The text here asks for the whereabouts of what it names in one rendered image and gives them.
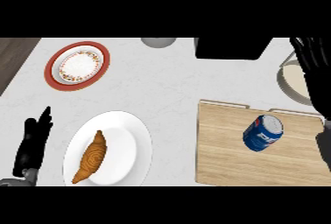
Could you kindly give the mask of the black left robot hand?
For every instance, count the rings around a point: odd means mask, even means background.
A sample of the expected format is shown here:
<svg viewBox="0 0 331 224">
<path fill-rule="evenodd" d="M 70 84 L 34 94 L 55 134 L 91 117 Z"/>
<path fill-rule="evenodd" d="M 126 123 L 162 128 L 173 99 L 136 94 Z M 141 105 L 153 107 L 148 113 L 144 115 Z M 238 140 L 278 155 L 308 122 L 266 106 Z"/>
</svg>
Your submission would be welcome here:
<svg viewBox="0 0 331 224">
<path fill-rule="evenodd" d="M 23 178 L 24 170 L 40 169 L 45 159 L 46 144 L 54 127 L 51 107 L 46 107 L 39 119 L 26 119 L 24 139 L 15 155 L 14 176 Z"/>
</svg>

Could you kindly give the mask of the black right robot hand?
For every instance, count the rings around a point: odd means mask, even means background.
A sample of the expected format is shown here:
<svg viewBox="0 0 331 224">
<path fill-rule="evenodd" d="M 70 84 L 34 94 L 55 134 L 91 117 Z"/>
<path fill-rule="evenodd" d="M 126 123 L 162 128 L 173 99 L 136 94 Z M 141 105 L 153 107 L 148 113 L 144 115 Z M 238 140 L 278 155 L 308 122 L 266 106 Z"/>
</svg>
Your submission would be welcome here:
<svg viewBox="0 0 331 224">
<path fill-rule="evenodd" d="M 331 121 L 331 38 L 290 38 L 315 110 Z"/>
</svg>

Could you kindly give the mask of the grey tiered basket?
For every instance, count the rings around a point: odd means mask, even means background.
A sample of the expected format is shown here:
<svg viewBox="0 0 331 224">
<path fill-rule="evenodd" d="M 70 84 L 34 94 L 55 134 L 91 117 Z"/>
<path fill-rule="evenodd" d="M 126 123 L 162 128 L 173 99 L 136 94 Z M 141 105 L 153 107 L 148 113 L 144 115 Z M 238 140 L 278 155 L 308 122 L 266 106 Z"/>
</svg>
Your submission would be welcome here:
<svg viewBox="0 0 331 224">
<path fill-rule="evenodd" d="M 278 86 L 286 95 L 299 103 L 306 106 L 312 105 L 311 97 L 306 88 L 305 72 L 296 57 L 292 52 L 287 56 L 277 73 Z"/>
</svg>

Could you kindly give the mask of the blue soda can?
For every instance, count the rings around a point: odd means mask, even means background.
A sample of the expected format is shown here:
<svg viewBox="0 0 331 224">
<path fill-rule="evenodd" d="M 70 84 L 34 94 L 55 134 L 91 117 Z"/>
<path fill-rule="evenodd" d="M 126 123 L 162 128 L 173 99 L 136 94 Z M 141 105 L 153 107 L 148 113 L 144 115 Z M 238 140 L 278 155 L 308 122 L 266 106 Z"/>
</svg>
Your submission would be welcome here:
<svg viewBox="0 0 331 224">
<path fill-rule="evenodd" d="M 253 151 L 264 151 L 283 137 L 284 125 L 274 115 L 261 115 L 243 133 L 243 142 Z"/>
</svg>

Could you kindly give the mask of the pale wooden tray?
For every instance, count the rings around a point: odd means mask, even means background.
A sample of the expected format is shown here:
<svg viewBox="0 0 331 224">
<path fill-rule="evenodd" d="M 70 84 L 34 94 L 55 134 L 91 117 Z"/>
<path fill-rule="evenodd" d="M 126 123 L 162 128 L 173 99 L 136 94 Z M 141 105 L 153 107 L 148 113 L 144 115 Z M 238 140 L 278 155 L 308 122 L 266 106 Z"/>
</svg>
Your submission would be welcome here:
<svg viewBox="0 0 331 224">
<path fill-rule="evenodd" d="M 247 148 L 244 131 L 258 116 L 284 124 L 281 139 L 261 152 Z M 317 135 L 324 131 L 318 113 L 201 100 L 199 104 L 196 181 L 216 186 L 331 186 Z"/>
</svg>

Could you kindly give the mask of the brown croissant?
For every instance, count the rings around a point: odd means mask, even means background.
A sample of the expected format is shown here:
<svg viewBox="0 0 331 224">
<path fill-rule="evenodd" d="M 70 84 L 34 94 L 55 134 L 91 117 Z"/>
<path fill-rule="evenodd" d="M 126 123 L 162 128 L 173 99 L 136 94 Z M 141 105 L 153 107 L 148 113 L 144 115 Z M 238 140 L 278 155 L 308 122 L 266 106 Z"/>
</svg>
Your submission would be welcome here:
<svg viewBox="0 0 331 224">
<path fill-rule="evenodd" d="M 88 179 L 91 175 L 100 170 L 107 150 L 107 139 L 104 137 L 102 131 L 100 130 L 94 137 L 94 141 L 83 153 L 83 157 L 80 159 L 80 167 L 71 180 L 73 184 L 77 184 L 80 181 Z"/>
</svg>

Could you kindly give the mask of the white oval plate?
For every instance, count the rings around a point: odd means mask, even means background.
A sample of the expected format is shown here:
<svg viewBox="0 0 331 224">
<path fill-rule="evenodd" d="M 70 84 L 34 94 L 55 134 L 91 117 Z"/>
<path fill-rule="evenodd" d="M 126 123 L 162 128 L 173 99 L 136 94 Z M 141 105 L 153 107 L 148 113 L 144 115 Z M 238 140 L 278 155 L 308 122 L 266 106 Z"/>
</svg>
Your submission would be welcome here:
<svg viewBox="0 0 331 224">
<path fill-rule="evenodd" d="M 86 148 L 98 131 L 107 139 L 107 155 L 98 171 L 73 183 Z M 97 115 L 79 129 L 64 157 L 66 186 L 141 186 L 151 169 L 151 133 L 142 120 L 129 112 Z"/>
</svg>

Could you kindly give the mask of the black appliance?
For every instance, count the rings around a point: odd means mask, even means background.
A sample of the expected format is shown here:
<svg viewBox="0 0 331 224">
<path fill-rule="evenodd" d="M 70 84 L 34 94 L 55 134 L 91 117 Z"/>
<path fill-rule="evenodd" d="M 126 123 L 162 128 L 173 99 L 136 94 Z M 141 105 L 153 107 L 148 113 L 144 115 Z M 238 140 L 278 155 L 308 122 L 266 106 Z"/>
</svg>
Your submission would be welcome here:
<svg viewBox="0 0 331 224">
<path fill-rule="evenodd" d="M 271 41 L 269 37 L 196 38 L 196 57 L 207 60 L 258 60 Z"/>
</svg>

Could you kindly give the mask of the round red placemat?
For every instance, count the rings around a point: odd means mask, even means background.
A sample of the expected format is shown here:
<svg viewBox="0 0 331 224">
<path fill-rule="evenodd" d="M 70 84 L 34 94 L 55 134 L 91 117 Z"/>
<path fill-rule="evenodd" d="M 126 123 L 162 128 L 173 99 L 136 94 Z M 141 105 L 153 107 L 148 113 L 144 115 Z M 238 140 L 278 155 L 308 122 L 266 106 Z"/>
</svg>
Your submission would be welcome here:
<svg viewBox="0 0 331 224">
<path fill-rule="evenodd" d="M 61 55 L 71 49 L 74 49 L 76 47 L 80 46 L 94 46 L 98 50 L 101 50 L 101 55 L 104 56 L 104 62 L 101 64 L 101 69 L 97 73 L 97 75 L 86 81 L 83 81 L 79 84 L 66 84 L 61 83 L 55 76 L 54 76 L 54 68 L 55 68 L 55 64 L 57 64 L 57 60 L 61 57 Z M 86 87 L 89 87 L 91 85 L 94 85 L 98 80 L 101 79 L 102 75 L 107 73 L 108 68 L 110 68 L 110 62 L 111 62 L 111 56 L 110 56 L 110 50 L 108 48 L 98 42 L 95 41 L 80 41 L 74 44 L 67 45 L 66 47 L 63 47 L 57 53 L 54 54 L 54 56 L 49 59 L 49 62 L 46 63 L 46 68 L 45 68 L 45 79 L 46 79 L 46 83 L 48 85 L 58 91 L 77 91 Z"/>
</svg>

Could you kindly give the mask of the white floral-rimmed plate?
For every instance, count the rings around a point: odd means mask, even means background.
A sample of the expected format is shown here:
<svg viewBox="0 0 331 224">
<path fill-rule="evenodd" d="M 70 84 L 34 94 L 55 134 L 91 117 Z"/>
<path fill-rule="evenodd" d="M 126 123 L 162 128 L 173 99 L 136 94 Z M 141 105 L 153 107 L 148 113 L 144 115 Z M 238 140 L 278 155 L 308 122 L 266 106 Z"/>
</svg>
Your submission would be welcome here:
<svg viewBox="0 0 331 224">
<path fill-rule="evenodd" d="M 104 53 L 92 45 L 66 50 L 57 57 L 52 76 L 61 84 L 74 85 L 88 81 L 104 65 Z"/>
</svg>

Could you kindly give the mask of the grey round object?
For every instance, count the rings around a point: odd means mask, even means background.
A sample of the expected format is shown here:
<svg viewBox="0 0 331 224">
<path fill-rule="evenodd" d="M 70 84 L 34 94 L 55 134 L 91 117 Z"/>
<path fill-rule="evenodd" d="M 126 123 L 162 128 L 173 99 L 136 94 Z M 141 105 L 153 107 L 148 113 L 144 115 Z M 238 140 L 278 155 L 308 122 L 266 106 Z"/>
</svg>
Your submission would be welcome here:
<svg viewBox="0 0 331 224">
<path fill-rule="evenodd" d="M 141 40 L 148 47 L 165 48 L 175 43 L 176 38 L 142 38 Z"/>
</svg>

